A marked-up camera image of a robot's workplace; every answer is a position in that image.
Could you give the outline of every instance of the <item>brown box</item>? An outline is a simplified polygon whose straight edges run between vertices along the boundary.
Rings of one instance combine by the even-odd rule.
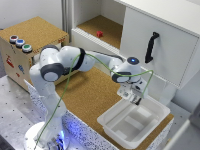
[[[26,54],[22,52],[22,49],[10,44],[9,39],[12,35],[17,35],[20,39],[25,40],[26,44],[32,46],[33,51]],[[29,69],[33,65],[33,57],[41,52],[43,46],[59,43],[62,43],[62,46],[68,45],[69,35],[40,17],[0,31],[0,49],[7,75],[25,90],[28,90],[24,79],[31,82]],[[67,76],[62,76],[55,84],[66,78]]]

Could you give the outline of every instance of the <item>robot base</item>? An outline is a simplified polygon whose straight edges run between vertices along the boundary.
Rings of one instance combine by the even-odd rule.
[[[24,149],[25,150],[49,150],[48,147],[40,148],[39,146],[35,148],[36,142],[34,141],[34,137],[37,135],[38,131],[42,128],[44,122],[40,122],[32,126],[25,134],[24,137]],[[65,147],[68,147],[70,139],[65,138]]]

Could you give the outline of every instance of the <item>blue lid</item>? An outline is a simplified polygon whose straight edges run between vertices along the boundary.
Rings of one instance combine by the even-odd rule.
[[[24,40],[17,40],[17,43],[24,43]]]

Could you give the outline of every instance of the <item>black handle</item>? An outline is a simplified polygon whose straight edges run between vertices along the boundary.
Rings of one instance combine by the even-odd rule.
[[[156,32],[153,32],[153,36],[151,37],[150,41],[149,41],[149,45],[148,45],[148,48],[147,48],[147,53],[146,53],[146,56],[145,56],[145,63],[149,63],[150,61],[153,60],[153,57],[151,56],[151,53],[152,53],[152,50],[153,50],[153,45],[154,45],[154,40],[156,38],[158,38],[160,35]]]

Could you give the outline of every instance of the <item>cable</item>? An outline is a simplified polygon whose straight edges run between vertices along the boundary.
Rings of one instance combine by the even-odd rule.
[[[93,57],[94,59],[98,60],[98,61],[99,61],[104,67],[106,67],[108,70],[110,70],[110,71],[113,72],[114,74],[117,74],[117,75],[122,76],[122,77],[135,77],[135,76],[139,76],[139,75],[143,75],[143,74],[146,74],[146,73],[151,72],[151,76],[150,76],[150,78],[149,78],[149,80],[148,80],[148,82],[147,82],[147,85],[146,85],[144,91],[142,92],[142,96],[144,95],[144,92],[146,91],[146,88],[148,87],[148,85],[149,85],[149,83],[150,83],[150,81],[151,81],[151,78],[152,78],[152,76],[153,76],[153,73],[154,73],[153,70],[148,70],[148,71],[145,71],[145,72],[143,72],[143,73],[136,74],[136,75],[122,75],[122,74],[118,74],[118,73],[114,72],[113,70],[111,70],[110,68],[108,68],[107,65],[105,65],[101,60],[99,60],[99,59],[96,58],[95,56],[93,56],[93,55],[91,55],[91,54],[86,54],[86,55],[91,56],[91,57]],[[69,80],[70,80],[70,77],[71,77],[72,68],[73,68],[73,66],[74,66],[75,61],[78,59],[79,56],[80,56],[80,54],[77,55],[77,56],[74,58],[73,62],[72,62],[72,65],[71,65],[70,71],[69,71],[69,77],[68,77],[68,79],[67,79],[67,83],[66,83],[65,89],[64,89],[64,91],[63,91],[63,93],[62,93],[62,96],[60,97],[60,100],[59,100],[58,104],[56,105],[56,108],[55,108],[55,110],[54,110],[54,112],[53,112],[51,118],[50,118],[49,121],[46,123],[46,125],[44,126],[42,132],[40,133],[39,138],[38,138],[38,140],[37,140],[37,142],[36,142],[36,145],[35,145],[34,150],[36,149],[36,147],[37,147],[37,145],[38,145],[38,142],[39,142],[39,140],[40,140],[40,138],[41,138],[41,136],[42,136],[44,130],[45,130],[46,127],[48,126],[49,122],[52,120],[52,118],[53,118],[54,114],[56,113],[56,110],[57,110],[57,108],[58,108],[58,106],[59,106],[59,104],[60,104],[60,102],[61,102],[61,100],[62,100],[64,94],[65,94],[66,91],[67,91],[67,87],[68,87],[68,85],[69,85]]]

